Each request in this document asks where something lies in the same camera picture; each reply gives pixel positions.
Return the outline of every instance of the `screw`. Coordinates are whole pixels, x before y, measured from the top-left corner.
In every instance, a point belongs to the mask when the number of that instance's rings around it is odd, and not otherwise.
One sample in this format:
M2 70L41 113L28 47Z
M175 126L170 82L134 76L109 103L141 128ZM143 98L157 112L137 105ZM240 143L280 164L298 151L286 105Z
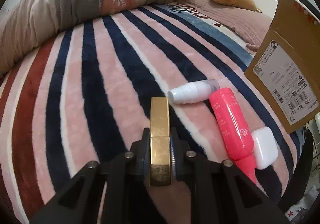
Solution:
M131 159L134 156L134 153L129 151L124 154L124 157L127 159Z
M223 165L225 167L231 167L231 166L233 166L233 162L231 160L224 160Z
M196 153L194 151L187 151L186 156L188 156L189 158L193 158L196 156Z
M96 161L90 161L87 163L88 168L93 169L96 168L98 166L98 162Z

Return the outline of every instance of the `light blue stripe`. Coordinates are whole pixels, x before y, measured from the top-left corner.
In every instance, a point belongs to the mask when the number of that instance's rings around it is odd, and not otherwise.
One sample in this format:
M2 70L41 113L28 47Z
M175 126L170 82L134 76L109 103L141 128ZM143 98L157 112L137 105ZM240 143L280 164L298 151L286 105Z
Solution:
M188 21L193 26L198 28L200 31L216 39L221 44L226 46L229 50L231 50L235 55L237 55L244 64L249 66L253 57L248 52L246 52L244 48L242 48L239 44L237 44L233 39L225 35L223 32L219 31L213 26L207 24L205 21L197 18L194 15L191 15L188 12L173 12L170 10L170 7L168 5L157 5L157 6L169 12L172 12L175 15L178 15L179 17L183 18L184 20Z

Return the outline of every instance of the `qr code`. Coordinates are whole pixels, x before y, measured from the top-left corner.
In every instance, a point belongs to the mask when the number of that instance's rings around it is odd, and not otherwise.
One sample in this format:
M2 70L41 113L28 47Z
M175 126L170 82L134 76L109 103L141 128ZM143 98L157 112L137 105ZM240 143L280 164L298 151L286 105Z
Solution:
M262 69L261 69L261 68L258 66L258 64L257 64L257 65L253 68L253 71L259 75L260 72L262 71Z

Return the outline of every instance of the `striped blanket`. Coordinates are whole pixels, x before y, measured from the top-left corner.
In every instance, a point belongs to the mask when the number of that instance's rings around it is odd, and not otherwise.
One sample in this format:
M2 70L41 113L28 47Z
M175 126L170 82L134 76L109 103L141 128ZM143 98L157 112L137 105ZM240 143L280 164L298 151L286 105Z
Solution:
M88 161L128 150L149 127L150 101L191 81L229 87L251 131L268 126L279 158L256 171L257 185L279 201L301 152L244 71L252 60L213 20L172 5L144 6L60 33L29 53L0 88L0 196L21 223ZM228 158L207 101L170 106L170 123L192 150ZM190 223L185 186L135 191L130 223Z

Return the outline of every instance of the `cardboard box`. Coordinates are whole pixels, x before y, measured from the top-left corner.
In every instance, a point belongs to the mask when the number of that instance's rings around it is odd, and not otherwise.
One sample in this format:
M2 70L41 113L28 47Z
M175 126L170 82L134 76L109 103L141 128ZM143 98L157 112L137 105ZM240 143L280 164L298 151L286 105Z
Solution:
M320 111L320 25L294 0L279 0L246 77L288 133Z

